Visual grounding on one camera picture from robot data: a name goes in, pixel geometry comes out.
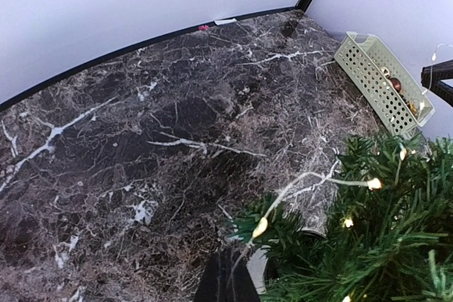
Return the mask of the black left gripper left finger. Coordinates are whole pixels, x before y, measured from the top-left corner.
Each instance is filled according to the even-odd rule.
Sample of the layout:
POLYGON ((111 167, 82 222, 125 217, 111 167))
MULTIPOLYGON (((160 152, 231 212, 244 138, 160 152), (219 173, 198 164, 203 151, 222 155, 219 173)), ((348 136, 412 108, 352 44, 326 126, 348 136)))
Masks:
POLYGON ((195 292, 194 302, 224 302, 227 300, 227 267, 230 249, 212 253, 195 292))

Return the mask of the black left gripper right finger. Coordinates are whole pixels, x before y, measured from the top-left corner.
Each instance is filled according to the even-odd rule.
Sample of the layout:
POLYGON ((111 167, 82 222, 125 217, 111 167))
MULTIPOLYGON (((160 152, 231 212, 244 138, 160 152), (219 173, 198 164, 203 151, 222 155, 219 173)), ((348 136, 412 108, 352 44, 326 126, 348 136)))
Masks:
POLYGON ((238 252, 230 252, 226 261, 226 301, 260 302, 252 278, 243 260, 236 262, 238 252))

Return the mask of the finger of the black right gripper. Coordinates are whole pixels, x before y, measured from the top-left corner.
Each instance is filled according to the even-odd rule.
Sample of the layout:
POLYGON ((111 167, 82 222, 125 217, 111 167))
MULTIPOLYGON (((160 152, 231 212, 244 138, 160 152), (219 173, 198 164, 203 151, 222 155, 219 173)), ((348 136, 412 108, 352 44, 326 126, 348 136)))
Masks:
POLYGON ((423 87, 432 87, 439 81, 452 79, 453 60, 425 66, 421 71, 421 83, 423 87))
POLYGON ((451 107, 453 106, 453 87, 451 85, 446 84, 442 80, 434 81, 430 87, 430 91, 451 107))

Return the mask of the small green christmas tree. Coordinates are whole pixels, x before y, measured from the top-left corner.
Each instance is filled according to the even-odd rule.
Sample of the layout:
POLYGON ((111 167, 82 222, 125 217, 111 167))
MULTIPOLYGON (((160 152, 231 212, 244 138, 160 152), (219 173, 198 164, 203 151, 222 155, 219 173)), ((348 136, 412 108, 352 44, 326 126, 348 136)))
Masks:
POLYGON ((273 194, 236 216, 277 267, 266 301, 451 301, 452 140, 353 136, 321 236, 273 194))

